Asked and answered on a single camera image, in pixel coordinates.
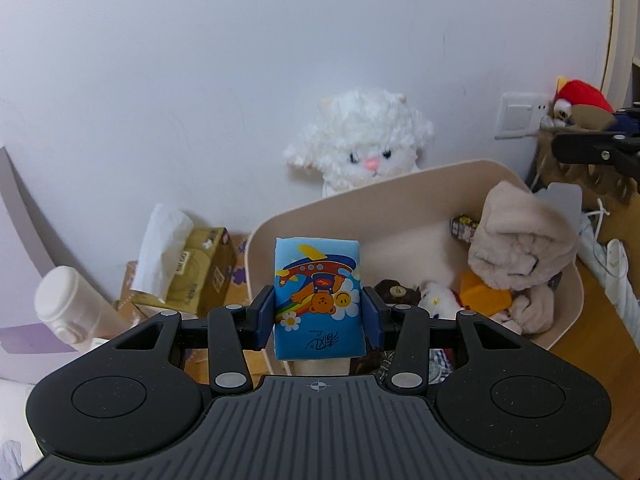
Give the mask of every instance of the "tissue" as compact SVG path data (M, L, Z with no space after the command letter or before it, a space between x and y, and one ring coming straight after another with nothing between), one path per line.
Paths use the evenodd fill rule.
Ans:
M185 213L156 204L142 240L131 290L166 301L169 285L192 230L193 222Z

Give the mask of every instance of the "orange sponge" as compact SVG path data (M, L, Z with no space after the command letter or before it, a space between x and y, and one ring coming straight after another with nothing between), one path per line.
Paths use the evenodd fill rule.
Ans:
M460 301L463 306L490 317L511 306L511 292L489 288L468 270L460 277Z

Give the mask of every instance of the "tissue box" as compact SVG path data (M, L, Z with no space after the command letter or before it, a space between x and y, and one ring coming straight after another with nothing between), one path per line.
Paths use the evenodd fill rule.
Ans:
M205 317L212 308L224 304L235 264L236 252L225 228L194 229L187 238L166 302L135 291L130 302L146 316L171 308Z
M274 280L278 359L359 357L366 353L360 313L360 244L279 238Z

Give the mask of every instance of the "screw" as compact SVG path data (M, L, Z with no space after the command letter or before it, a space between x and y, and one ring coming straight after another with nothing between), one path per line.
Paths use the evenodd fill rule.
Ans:
M411 372L400 372L391 377L391 383L398 388L417 388L422 384L422 377Z
M216 377L216 384L220 388L238 388L246 382L246 377L238 372L225 372Z

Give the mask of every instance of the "white stuffed cat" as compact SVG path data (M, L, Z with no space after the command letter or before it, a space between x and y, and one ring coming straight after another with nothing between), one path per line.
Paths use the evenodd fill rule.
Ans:
M322 173L322 196L418 171L418 150L433 126L406 106L406 97L385 90L354 90L319 104L321 120L290 145L286 161Z
M456 319L459 310L464 310L458 296L448 287L437 282L425 282L420 286L422 299L418 306L427 310L431 317Z

